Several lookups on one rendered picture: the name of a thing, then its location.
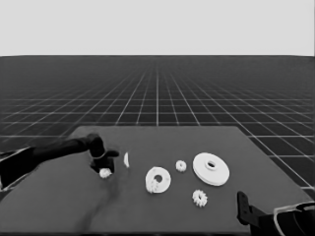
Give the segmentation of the white round carrier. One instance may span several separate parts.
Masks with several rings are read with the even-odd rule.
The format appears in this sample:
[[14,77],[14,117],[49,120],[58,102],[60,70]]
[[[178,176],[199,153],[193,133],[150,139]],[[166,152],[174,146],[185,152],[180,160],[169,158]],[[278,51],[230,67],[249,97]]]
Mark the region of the white round carrier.
[[148,171],[145,179],[146,185],[153,179],[156,179],[159,182],[159,187],[155,194],[164,193],[170,187],[171,176],[169,172],[162,167],[154,166]]

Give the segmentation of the large thick white disc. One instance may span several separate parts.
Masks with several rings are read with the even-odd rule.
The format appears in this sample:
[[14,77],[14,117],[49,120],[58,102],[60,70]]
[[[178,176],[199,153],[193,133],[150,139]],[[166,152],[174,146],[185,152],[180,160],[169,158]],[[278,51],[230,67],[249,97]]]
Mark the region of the large thick white disc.
[[222,186],[229,178],[227,164],[218,156],[208,153],[198,153],[193,159],[193,171],[204,183],[211,186]]

